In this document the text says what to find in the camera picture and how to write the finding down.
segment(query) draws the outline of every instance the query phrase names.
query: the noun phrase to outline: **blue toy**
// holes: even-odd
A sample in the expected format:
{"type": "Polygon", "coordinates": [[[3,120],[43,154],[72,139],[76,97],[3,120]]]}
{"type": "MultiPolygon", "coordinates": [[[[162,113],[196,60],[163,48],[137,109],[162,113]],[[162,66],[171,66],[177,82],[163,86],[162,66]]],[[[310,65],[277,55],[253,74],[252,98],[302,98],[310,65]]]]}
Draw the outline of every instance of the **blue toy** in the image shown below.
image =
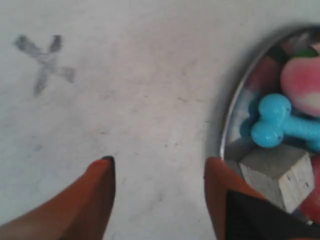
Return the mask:
{"type": "Polygon", "coordinates": [[[261,147],[280,145],[284,135],[306,141],[307,146],[320,152],[320,122],[291,116],[291,103],[281,94],[265,96],[259,103],[260,119],[251,129],[253,141],[261,147]]]}

